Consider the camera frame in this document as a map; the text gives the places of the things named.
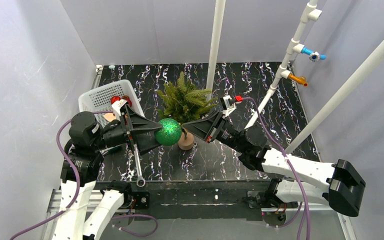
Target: wooden tree base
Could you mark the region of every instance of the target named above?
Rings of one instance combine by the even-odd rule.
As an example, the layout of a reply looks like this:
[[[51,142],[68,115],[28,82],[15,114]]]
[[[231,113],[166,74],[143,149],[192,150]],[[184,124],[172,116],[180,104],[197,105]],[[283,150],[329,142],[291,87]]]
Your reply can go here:
[[[182,132],[180,140],[177,142],[182,150],[189,150],[194,146],[194,135],[188,132],[185,139],[185,134]]]

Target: perforated basket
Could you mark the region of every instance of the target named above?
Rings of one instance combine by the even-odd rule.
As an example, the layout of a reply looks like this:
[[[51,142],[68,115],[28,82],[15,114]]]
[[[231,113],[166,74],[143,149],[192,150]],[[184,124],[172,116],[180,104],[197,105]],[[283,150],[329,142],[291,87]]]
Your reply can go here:
[[[112,111],[111,98],[114,96],[121,97],[123,95],[127,95],[130,98],[131,108],[144,117],[144,112],[142,111],[132,84],[126,79],[115,81],[83,93],[78,97],[78,108],[80,112]],[[103,114],[96,114],[95,116],[103,127],[108,124]]]

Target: marble tabletop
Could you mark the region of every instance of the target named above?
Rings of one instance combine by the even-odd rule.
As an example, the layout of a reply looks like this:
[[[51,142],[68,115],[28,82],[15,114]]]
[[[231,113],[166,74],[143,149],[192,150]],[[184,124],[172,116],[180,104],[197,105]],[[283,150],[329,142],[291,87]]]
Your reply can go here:
[[[250,96],[259,103],[272,83],[278,66],[278,62],[218,63],[213,95]],[[115,68],[105,66],[99,86],[118,80],[129,80],[145,117],[157,122],[160,119],[156,109],[162,108],[162,100],[157,96],[156,90],[163,90],[164,83],[176,81],[181,71],[185,73],[185,80],[192,81],[199,89],[204,89],[207,69],[206,63],[116,65]],[[243,102],[230,115],[229,120],[241,130],[253,111],[252,103]],[[290,80],[280,81],[276,93],[264,109],[263,121],[272,136],[284,148],[306,126],[307,120],[296,86]],[[293,154],[319,161],[311,136]],[[106,155],[98,181],[135,181],[136,166],[132,156],[125,148]],[[244,167],[237,156],[235,150],[218,141],[206,143],[195,138],[191,150],[181,150],[175,144],[157,147],[141,156],[142,174],[148,181],[268,179],[265,173]]]

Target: white wall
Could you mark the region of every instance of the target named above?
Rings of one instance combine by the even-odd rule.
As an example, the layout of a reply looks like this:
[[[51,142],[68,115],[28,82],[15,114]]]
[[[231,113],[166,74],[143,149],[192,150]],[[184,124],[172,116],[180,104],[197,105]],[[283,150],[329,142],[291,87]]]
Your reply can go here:
[[[304,44],[325,53],[311,63],[300,55],[298,75],[309,119],[384,39],[384,1],[328,0]],[[359,240],[384,239],[384,61],[314,131],[322,160],[350,161],[366,181],[360,216],[352,219]]]
[[[215,0],[61,2],[95,64],[209,60]],[[281,62],[307,2],[226,1],[217,61]],[[325,2],[320,0],[319,7]]]
[[[0,240],[45,219],[63,163],[56,133],[94,72],[59,0],[0,1]]]

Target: green glitter ball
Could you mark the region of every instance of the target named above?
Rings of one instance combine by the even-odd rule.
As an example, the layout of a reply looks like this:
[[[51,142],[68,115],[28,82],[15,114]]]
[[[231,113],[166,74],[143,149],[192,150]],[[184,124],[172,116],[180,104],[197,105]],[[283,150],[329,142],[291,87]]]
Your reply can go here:
[[[182,136],[182,128],[179,123],[172,118],[164,118],[159,121],[162,129],[155,132],[156,141],[164,146],[176,144]]]

